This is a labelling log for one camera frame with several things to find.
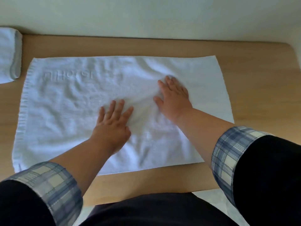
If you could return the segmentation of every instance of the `black sleeve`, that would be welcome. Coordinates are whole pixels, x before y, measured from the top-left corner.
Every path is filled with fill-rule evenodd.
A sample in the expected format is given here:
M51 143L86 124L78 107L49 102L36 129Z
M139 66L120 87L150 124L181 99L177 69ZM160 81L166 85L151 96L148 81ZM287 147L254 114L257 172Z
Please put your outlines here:
M274 136L252 143L233 178L237 209L251 225L301 225L301 146Z
M27 185L7 180L0 182L0 225L55 226L44 201Z

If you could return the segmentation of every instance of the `white wall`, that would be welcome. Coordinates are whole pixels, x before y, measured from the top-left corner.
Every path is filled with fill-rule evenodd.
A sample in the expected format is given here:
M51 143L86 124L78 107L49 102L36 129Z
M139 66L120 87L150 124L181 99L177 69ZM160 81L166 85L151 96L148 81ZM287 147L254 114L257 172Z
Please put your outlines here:
M300 47L300 10L301 0L0 0L0 25L34 34L284 41Z

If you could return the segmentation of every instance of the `right hand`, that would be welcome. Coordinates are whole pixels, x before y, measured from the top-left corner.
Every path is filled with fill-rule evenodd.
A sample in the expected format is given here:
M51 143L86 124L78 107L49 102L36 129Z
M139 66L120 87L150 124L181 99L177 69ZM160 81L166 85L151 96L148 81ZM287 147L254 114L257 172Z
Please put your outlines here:
M156 102L161 113L167 119L176 123L177 119L189 109L192 109L192 104L189 101L189 94L185 87L181 86L176 78L165 77L166 84L161 80L158 85L163 94L164 100L155 96L153 100Z

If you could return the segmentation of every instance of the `plaid cuff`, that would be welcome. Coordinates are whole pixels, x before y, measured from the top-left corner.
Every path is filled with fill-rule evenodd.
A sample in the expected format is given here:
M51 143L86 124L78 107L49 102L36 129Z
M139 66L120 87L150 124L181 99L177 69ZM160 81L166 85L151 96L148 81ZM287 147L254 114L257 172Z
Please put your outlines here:
M211 158L213 176L234 206L232 181L236 164L247 148L265 135L271 134L238 126L227 130L215 145Z
M81 212L81 190L72 175L57 163L38 163L6 180L22 182L35 191L47 205L57 226L72 226Z

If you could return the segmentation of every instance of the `floor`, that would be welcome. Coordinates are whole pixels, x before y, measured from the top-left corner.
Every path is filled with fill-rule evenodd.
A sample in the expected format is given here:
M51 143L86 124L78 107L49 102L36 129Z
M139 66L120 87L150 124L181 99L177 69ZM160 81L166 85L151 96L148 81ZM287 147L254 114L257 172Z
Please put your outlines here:
M221 189L214 190L203 190L194 192L194 194L202 198L203 200L209 202L223 213L228 215L232 220L234 220L239 226L249 226L249 224L244 220L242 215L238 212L238 210L228 201L225 194ZM80 225L90 214L94 206L84 207L81 211L80 216L73 226Z

